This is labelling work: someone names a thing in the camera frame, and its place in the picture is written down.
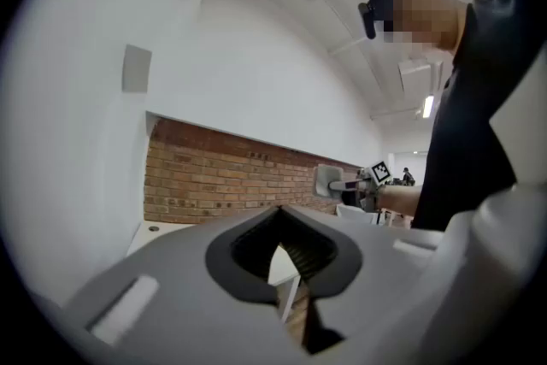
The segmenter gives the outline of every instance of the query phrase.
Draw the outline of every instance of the black shirt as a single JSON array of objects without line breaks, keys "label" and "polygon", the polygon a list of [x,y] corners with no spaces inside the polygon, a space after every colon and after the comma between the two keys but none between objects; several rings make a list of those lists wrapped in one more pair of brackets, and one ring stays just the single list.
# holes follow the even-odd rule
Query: black shirt
[{"label": "black shirt", "polygon": [[407,185],[414,185],[412,183],[415,182],[415,179],[414,177],[412,176],[412,174],[410,172],[406,172],[404,175],[403,175],[403,181],[405,183],[407,183]]},{"label": "black shirt", "polygon": [[468,5],[454,70],[433,124],[426,175],[412,223],[443,231],[450,218],[476,209],[515,183],[489,120],[515,89],[543,42],[526,0]]}]

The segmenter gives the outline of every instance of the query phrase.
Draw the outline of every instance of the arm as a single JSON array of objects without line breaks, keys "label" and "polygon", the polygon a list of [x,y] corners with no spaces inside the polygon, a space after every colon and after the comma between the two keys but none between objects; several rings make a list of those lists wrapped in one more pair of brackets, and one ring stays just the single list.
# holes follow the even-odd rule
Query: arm
[{"label": "arm", "polygon": [[421,187],[405,185],[383,185],[378,190],[378,208],[388,209],[401,215],[414,216]]}]

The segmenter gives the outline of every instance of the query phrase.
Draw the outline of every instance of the white wall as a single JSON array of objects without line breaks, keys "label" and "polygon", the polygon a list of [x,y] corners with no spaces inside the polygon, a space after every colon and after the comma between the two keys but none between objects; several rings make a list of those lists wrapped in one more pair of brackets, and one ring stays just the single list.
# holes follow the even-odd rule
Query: white wall
[{"label": "white wall", "polygon": [[[3,47],[0,215],[27,285],[63,305],[142,220],[147,108],[364,163],[379,134],[337,66],[265,0],[26,0]],[[150,96],[121,92],[126,44]]]},{"label": "white wall", "polygon": [[142,220],[144,95],[126,44],[154,52],[198,0],[26,0],[0,89],[1,216],[27,284],[63,304],[126,254]]},{"label": "white wall", "polygon": [[203,0],[152,57],[147,109],[366,166],[379,131],[346,74],[268,0]]},{"label": "white wall", "polygon": [[382,150],[388,153],[428,151],[431,143],[430,121],[400,121],[394,124],[379,124],[382,133]]},{"label": "white wall", "polygon": [[393,165],[393,176],[403,179],[403,169],[409,168],[409,172],[416,180],[416,185],[424,184],[424,176],[426,174],[427,154],[414,154],[412,152],[404,152],[395,154]]},{"label": "white wall", "polygon": [[528,73],[490,119],[518,183],[547,182],[547,44]]}]

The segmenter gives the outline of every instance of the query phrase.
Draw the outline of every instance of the person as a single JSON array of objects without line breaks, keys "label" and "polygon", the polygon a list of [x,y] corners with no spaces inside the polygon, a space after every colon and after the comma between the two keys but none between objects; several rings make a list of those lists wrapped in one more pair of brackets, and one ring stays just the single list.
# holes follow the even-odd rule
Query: person
[{"label": "person", "polygon": [[416,184],[416,180],[414,179],[412,174],[409,172],[409,168],[403,169],[403,183],[404,185]]},{"label": "person", "polygon": [[435,116],[421,187],[386,185],[377,207],[414,217],[412,227],[443,231],[515,183],[489,124],[518,85],[543,38],[527,0],[370,0],[375,21],[454,56]]}]

